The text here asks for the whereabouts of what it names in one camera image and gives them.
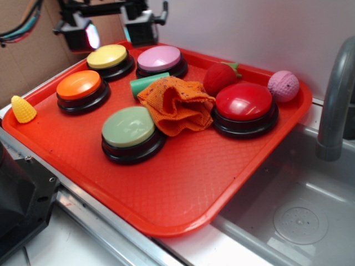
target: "cardboard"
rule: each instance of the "cardboard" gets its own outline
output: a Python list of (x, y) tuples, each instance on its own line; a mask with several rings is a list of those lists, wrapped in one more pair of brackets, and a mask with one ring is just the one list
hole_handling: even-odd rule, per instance
[[(16, 27), (30, 0), (5, 1), (0, 9), (0, 32)], [(92, 4), (113, 0), (92, 0)], [(13, 95), (21, 96), (51, 77), (84, 59), (88, 54), (73, 54), (64, 36), (54, 35), (53, 28), (60, 21), (59, 5), (55, 0), (44, 1), (41, 18), (33, 32), (22, 41), (0, 48), (0, 108), (10, 103)], [(124, 39), (118, 15), (92, 18), (98, 29), (101, 44)]]

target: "green cylinder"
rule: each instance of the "green cylinder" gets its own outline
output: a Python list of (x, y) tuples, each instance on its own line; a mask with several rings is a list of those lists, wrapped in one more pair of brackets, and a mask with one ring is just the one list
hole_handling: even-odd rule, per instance
[(137, 95), (147, 88), (150, 84), (152, 84), (154, 81), (161, 79), (161, 78), (166, 78), (167, 76), (170, 76), (168, 72), (161, 73), (158, 75), (153, 75), (153, 76), (147, 76), (146, 78), (141, 78), (141, 79), (136, 79), (132, 80), (130, 82), (131, 85), (131, 90), (133, 93), (133, 97), (137, 100)]

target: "strawberry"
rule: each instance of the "strawberry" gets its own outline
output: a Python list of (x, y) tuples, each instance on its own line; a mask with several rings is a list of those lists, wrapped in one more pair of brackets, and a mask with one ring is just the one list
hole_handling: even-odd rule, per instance
[(223, 88), (238, 82), (237, 63), (215, 63), (208, 68), (203, 85), (207, 94), (215, 97)]

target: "yellow corn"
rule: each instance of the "yellow corn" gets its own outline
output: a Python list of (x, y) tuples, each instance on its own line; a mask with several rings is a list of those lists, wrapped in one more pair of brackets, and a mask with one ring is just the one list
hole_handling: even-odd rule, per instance
[(11, 98), (11, 104), (13, 113), (20, 123), (30, 122), (37, 114), (35, 108), (28, 101), (19, 96), (13, 96)]

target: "button cap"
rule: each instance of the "button cap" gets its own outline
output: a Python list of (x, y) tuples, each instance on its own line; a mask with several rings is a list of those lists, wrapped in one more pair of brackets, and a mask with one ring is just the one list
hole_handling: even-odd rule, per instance
[(231, 120), (249, 121), (260, 118), (271, 108), (272, 95), (267, 87), (254, 83), (238, 83), (222, 89), (216, 97), (218, 112)]
[(111, 115), (102, 128), (102, 136), (114, 147), (132, 147), (147, 140), (154, 130), (148, 109), (133, 106)]
[(161, 71), (176, 65), (181, 58), (181, 52), (173, 46), (157, 46), (150, 48), (138, 56), (139, 66), (146, 71)]
[(126, 56), (126, 47), (120, 44), (110, 44), (90, 53), (87, 57), (87, 63), (91, 68), (105, 69), (121, 63)]
[(97, 72), (83, 70), (64, 78), (57, 86), (57, 93), (64, 100), (78, 100), (95, 91), (101, 82)]

